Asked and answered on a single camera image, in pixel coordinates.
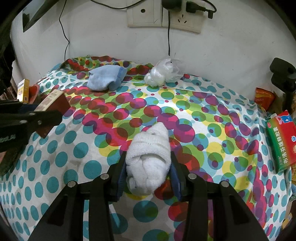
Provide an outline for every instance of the black wire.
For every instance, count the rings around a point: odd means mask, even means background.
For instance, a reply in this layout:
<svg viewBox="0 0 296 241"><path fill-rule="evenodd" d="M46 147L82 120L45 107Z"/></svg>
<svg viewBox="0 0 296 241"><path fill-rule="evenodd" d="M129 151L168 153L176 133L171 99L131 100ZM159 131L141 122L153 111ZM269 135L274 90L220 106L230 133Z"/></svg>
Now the black wire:
<svg viewBox="0 0 296 241"><path fill-rule="evenodd" d="M134 3L134 4L129 5L129 6L126 6L126 7L111 7L111 6L109 6L109 5L106 5L106 4L104 4L104 3L100 3L100 2L96 2L96 1L94 1L94 0L90 0L90 1L92 1L92 2L94 2L94 3L96 3L96 4L100 4L100 5L102 5L102 6L105 6L105 7L111 8L111 9L121 10L121 9L127 9L127 8L130 8L130 7L136 6L136 5L138 5L139 3L144 2L144 1L146 1L146 0L140 0L140 1L136 2L136 3Z"/></svg>
<svg viewBox="0 0 296 241"><path fill-rule="evenodd" d="M170 56L170 11L168 12L168 56Z"/></svg>
<svg viewBox="0 0 296 241"><path fill-rule="evenodd" d="M68 41L67 47L66 47L66 49L65 49L65 55L64 55L64 59L65 59L65 61L66 61L66 51L67 51L67 48L68 48L68 46L69 46L69 44L70 44L70 41L69 41L69 39L67 38L67 36L66 36L66 34L65 34L65 31L64 31L64 28L63 28L63 25L62 25L62 22L61 22L61 16L62 16L63 11L64 11L64 9L65 9L66 3L67 3L67 0L65 0L63 10L62 10L62 12L61 12L61 15L59 16L59 23L61 24L61 27L62 27L62 30L63 30L64 37L65 37L65 39Z"/></svg>
<svg viewBox="0 0 296 241"><path fill-rule="evenodd" d="M211 6L214 8L213 13L217 12L217 8L216 8L215 5L212 4L210 1L208 1L208 0L201 0L201 1L206 2L206 3L208 3L209 5L211 5Z"/></svg>

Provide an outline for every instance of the clear plastic bag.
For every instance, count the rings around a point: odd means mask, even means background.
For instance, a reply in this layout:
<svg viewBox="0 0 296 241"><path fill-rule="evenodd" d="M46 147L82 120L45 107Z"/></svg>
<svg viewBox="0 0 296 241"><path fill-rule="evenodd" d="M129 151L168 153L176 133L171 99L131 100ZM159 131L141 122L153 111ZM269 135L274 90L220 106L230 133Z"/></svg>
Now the clear plastic bag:
<svg viewBox="0 0 296 241"><path fill-rule="evenodd" d="M160 60L144 77L146 84L151 87L162 86L165 82L176 82L182 76L182 62L169 56Z"/></svg>

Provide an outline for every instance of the rolled white sock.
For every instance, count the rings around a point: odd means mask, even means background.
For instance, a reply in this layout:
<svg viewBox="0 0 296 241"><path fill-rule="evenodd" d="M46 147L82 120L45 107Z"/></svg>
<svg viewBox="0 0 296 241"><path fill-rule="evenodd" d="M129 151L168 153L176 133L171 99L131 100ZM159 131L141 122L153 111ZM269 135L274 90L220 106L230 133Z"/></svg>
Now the rolled white sock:
<svg viewBox="0 0 296 241"><path fill-rule="evenodd" d="M162 122L135 135L126 153L130 192L137 196L153 193L166 180L170 164L168 130Z"/></svg>

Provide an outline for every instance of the silver screw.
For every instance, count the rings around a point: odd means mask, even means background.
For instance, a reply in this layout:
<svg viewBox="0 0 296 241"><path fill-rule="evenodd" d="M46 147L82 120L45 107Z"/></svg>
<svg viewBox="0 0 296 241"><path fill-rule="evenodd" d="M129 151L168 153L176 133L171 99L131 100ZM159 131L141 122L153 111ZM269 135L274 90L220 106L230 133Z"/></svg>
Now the silver screw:
<svg viewBox="0 0 296 241"><path fill-rule="evenodd" d="M68 187L70 187L70 188L74 187L75 185L76 185L76 182L74 182L74 181L68 182Z"/></svg>
<svg viewBox="0 0 296 241"><path fill-rule="evenodd" d="M197 176L196 176L196 174L194 174L194 173L189 173L189 174L188 174L188 177L189 177L190 179L195 179Z"/></svg>
<svg viewBox="0 0 296 241"><path fill-rule="evenodd" d="M221 182L221 185L222 185L222 187L227 188L227 187L229 187L229 182L227 182L227 181L222 181L222 182Z"/></svg>
<svg viewBox="0 0 296 241"><path fill-rule="evenodd" d="M109 178L109 175L107 173L104 173L101 175L101 179L106 180Z"/></svg>

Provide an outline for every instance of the red and green medicine box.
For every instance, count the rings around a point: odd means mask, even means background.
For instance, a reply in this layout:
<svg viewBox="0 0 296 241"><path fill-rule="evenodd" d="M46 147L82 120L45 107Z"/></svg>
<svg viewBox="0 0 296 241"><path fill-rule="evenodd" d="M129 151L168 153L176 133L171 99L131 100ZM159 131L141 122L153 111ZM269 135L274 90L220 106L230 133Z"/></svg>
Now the red and green medicine box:
<svg viewBox="0 0 296 241"><path fill-rule="evenodd" d="M288 111L266 122L267 134L271 140L276 172L296 163L296 127Z"/></svg>

